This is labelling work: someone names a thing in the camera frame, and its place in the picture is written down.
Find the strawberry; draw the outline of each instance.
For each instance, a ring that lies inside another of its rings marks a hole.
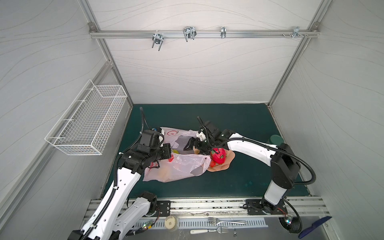
[[[214,166],[216,166],[216,162],[211,160],[211,164],[209,165],[209,167],[214,167]]]
[[[225,149],[224,148],[214,148],[211,151],[211,159],[218,164],[223,164],[225,162],[225,157],[226,157]]]
[[[168,159],[169,162],[173,161],[173,154],[171,154],[170,158]]]

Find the wall pattern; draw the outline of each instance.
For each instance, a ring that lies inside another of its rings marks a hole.
[[[76,0],[0,3],[0,202],[105,57]]]
[[[101,30],[307,28],[321,0],[90,1]]]
[[[0,2],[0,204],[106,62],[88,31],[76,0]],[[103,84],[111,83],[109,73]],[[128,109],[125,104],[102,156],[54,153],[0,239],[64,240],[79,228],[103,189]]]
[[[91,1],[101,30],[306,29],[320,0]],[[135,103],[268,102],[298,44],[291,39],[107,40]]]
[[[341,239],[382,239],[384,2],[335,0],[272,109]]]
[[[265,103],[298,41],[107,40],[134,103]]]

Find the pink plastic bag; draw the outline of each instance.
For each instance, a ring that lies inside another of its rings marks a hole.
[[[160,161],[160,168],[146,168],[143,181],[171,182],[200,176],[208,169],[210,162],[211,158],[206,155],[172,153],[170,159]],[[153,166],[157,166],[157,163],[151,163],[151,167]]]
[[[161,127],[164,130],[164,143],[170,143],[172,150],[176,150],[178,154],[194,154],[193,150],[184,151],[184,147],[187,145],[191,137],[196,137],[198,131],[193,130],[181,130],[170,127]]]

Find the white wire basket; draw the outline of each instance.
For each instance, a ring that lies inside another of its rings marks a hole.
[[[127,98],[121,85],[86,86],[45,137],[67,155],[101,155]]]

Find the white knife handle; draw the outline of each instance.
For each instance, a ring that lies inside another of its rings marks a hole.
[[[194,230],[191,230],[189,231],[191,234],[198,234],[198,233],[205,233],[205,232],[209,232],[208,229],[194,229]]]

